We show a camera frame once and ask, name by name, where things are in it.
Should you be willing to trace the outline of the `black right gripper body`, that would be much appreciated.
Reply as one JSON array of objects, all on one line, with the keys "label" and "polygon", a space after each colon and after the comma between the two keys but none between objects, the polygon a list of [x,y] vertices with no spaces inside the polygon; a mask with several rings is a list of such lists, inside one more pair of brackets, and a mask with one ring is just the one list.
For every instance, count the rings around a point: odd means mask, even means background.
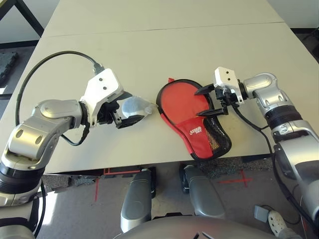
[{"label": "black right gripper body", "polygon": [[238,108],[239,105],[237,104],[237,96],[235,93],[231,93],[229,89],[220,89],[215,88],[215,95],[216,99],[220,101],[221,108],[214,109],[214,115],[228,115],[228,106],[230,106],[236,114],[240,114]]}]

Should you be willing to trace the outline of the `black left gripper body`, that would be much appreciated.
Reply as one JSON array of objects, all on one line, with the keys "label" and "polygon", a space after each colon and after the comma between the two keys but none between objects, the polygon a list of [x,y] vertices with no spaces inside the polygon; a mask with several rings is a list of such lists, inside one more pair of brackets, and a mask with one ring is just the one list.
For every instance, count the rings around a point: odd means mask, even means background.
[{"label": "black left gripper body", "polygon": [[114,122],[116,125],[116,128],[121,128],[122,119],[117,112],[119,107],[120,105],[117,103],[117,101],[112,101],[110,103],[108,102],[103,103],[97,114],[97,123],[112,124]]}]

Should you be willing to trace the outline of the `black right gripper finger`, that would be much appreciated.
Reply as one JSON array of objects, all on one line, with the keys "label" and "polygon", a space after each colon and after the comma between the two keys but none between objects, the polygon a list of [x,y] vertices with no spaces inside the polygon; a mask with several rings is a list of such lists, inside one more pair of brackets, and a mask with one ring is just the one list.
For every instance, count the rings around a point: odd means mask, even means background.
[{"label": "black right gripper finger", "polygon": [[196,115],[202,116],[202,117],[228,115],[228,109],[209,109],[209,110],[201,111],[201,112],[197,113]]},{"label": "black right gripper finger", "polygon": [[204,87],[199,88],[194,94],[197,95],[208,95],[210,92],[214,91],[214,84],[209,84]]}]

